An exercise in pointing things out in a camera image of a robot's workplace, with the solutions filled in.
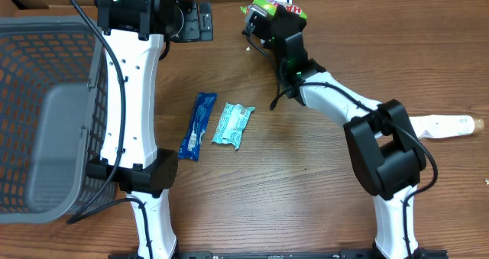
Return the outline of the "green clear snack bag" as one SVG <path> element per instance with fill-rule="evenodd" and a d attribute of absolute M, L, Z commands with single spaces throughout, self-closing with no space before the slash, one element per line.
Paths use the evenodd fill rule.
<path fill-rule="evenodd" d="M 254 0 L 249 6 L 240 7 L 240 10 L 247 15 L 252 7 L 259 7 L 261 10 L 264 10 L 267 15 L 274 16 L 279 5 L 285 7 L 287 12 L 294 13 L 301 18 L 307 19 L 307 15 L 300 7 L 288 2 L 280 2 L 276 0 Z"/>

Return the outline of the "teal white snack packet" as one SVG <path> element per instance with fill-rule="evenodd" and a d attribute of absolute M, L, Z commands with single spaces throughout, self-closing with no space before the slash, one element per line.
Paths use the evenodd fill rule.
<path fill-rule="evenodd" d="M 232 144 L 236 150 L 241 145 L 243 132 L 255 107 L 244 107 L 240 104 L 226 103 L 212 142 L 216 144 Z"/>

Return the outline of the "blue snack bar wrapper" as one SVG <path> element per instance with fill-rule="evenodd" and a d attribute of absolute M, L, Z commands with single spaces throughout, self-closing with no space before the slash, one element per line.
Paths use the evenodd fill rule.
<path fill-rule="evenodd" d="M 216 93 L 200 92 L 196 97 L 189 127 L 186 136 L 180 145 L 178 158 L 194 161 L 199 160 L 202 139 L 206 132 L 216 99 Z"/>

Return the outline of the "white conditioner tube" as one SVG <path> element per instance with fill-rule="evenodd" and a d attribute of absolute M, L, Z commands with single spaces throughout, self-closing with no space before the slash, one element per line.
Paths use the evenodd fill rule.
<path fill-rule="evenodd" d="M 452 138 L 484 130 L 484 120 L 470 115 L 411 116 L 410 122 L 419 139 Z"/>

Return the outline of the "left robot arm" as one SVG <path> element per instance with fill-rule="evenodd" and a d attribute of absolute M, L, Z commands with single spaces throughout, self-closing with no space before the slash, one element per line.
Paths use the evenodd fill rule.
<path fill-rule="evenodd" d="M 86 174 L 117 183 L 134 211 L 136 258 L 175 258 L 169 189 L 176 151 L 154 136 L 157 67 L 170 39 L 184 28 L 181 0 L 94 0 L 107 63 L 107 122 L 99 156 Z"/>

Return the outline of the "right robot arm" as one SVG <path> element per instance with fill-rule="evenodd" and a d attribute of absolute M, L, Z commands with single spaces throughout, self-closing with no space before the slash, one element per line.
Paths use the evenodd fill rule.
<path fill-rule="evenodd" d="M 324 114 L 342 127 L 354 174 L 374 199 L 379 258 L 415 258 L 412 203 L 426 149 L 418 141 L 404 106 L 395 99 L 381 103 L 343 86 L 310 58 L 303 44 L 306 19 L 284 5 L 249 6 L 246 37 L 256 36 L 271 50 L 277 78 L 274 109 L 286 96 Z"/>

